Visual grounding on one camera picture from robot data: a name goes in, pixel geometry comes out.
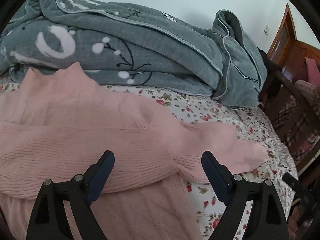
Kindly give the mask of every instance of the door frame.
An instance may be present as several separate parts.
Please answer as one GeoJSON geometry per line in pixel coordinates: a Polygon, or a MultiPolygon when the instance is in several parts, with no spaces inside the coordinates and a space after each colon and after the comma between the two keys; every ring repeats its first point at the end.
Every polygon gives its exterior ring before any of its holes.
{"type": "Polygon", "coordinates": [[[290,11],[290,7],[289,4],[287,3],[286,7],[285,7],[285,11],[284,11],[284,16],[282,18],[280,27],[278,29],[278,32],[273,40],[273,43],[271,44],[271,47],[267,53],[268,57],[271,58],[272,55],[274,54],[274,52],[277,49],[277,45],[279,44],[279,39],[281,37],[282,34],[282,30],[283,28],[286,29],[287,34],[289,36],[289,39],[286,43],[286,45],[284,46],[284,48],[281,51],[281,56],[279,58],[279,60],[275,63],[277,63],[280,66],[283,66],[286,57],[288,56],[292,45],[294,43],[295,40],[297,40],[297,33],[296,33],[296,29],[294,27],[294,22],[293,22],[293,17],[290,11]]]}

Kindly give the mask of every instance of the bed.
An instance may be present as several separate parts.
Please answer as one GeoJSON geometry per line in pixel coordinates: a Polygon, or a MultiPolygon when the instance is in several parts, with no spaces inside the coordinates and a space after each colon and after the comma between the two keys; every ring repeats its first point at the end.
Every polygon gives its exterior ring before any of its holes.
{"type": "MultiPolygon", "coordinates": [[[[7,75],[0,78],[0,94],[19,88],[18,83],[12,83],[7,75]]],[[[273,181],[279,194],[286,218],[289,216],[294,192],[282,181],[285,172],[297,178],[297,170],[287,148],[280,142],[269,119],[259,108],[230,110],[215,100],[199,96],[186,96],[166,89],[133,86],[105,86],[116,92],[134,93],[150,98],[163,107],[168,107],[172,115],[186,123],[226,122],[235,125],[238,138],[254,140],[265,147],[269,160],[251,172],[242,176],[248,181],[262,182],[265,179],[273,181]]],[[[199,230],[204,240],[207,240],[216,228],[225,210],[225,205],[219,202],[210,184],[199,184],[184,181],[185,192],[196,212],[199,230]]],[[[234,237],[243,237],[249,219],[252,202],[248,201],[239,228],[234,237]]]]}

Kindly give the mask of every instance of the plaid fabric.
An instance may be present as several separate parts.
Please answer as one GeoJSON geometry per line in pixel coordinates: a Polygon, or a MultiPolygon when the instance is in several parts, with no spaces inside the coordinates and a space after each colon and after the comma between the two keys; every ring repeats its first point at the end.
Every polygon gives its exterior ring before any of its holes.
{"type": "MultiPolygon", "coordinates": [[[[320,116],[320,99],[319,91],[317,87],[312,84],[299,80],[295,83],[295,87],[302,93],[306,100],[310,103],[313,110],[318,116],[320,116]]],[[[277,118],[272,122],[272,125],[275,131],[279,131],[284,124],[289,120],[291,115],[296,111],[299,103],[293,99],[283,106],[283,108],[278,113],[277,118]]],[[[303,114],[298,122],[288,131],[288,133],[281,138],[281,141],[287,146],[290,147],[294,142],[303,134],[305,129],[310,125],[310,121],[307,117],[307,114],[303,114]]],[[[319,133],[314,130],[308,139],[301,145],[301,147],[294,153],[291,153],[292,158],[294,159],[295,164],[300,162],[312,149],[312,147],[319,140],[319,133]]]]}

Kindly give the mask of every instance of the gray blanket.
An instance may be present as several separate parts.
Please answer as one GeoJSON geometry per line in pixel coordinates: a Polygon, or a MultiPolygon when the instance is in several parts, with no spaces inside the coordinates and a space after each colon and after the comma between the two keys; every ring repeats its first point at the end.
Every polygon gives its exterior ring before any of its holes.
{"type": "Polygon", "coordinates": [[[237,17],[217,12],[211,30],[127,3],[27,0],[0,39],[0,70],[21,82],[80,62],[101,85],[162,87],[257,106],[267,71],[237,17]]]}

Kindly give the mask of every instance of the pink cloth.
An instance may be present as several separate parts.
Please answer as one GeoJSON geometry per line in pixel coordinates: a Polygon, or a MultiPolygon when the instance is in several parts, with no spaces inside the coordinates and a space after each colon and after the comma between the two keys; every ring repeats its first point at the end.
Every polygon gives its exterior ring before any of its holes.
{"type": "Polygon", "coordinates": [[[308,82],[316,87],[320,86],[320,72],[315,60],[307,57],[305,59],[308,69],[308,82]]]}
{"type": "Polygon", "coordinates": [[[234,126],[183,124],[149,99],[105,90],[79,63],[51,76],[30,69],[19,90],[0,96],[0,115],[0,206],[18,240],[42,182],[83,173],[105,150],[115,167],[92,209],[110,240],[200,239],[181,179],[208,182],[202,152],[232,173],[268,159],[234,126]]]}

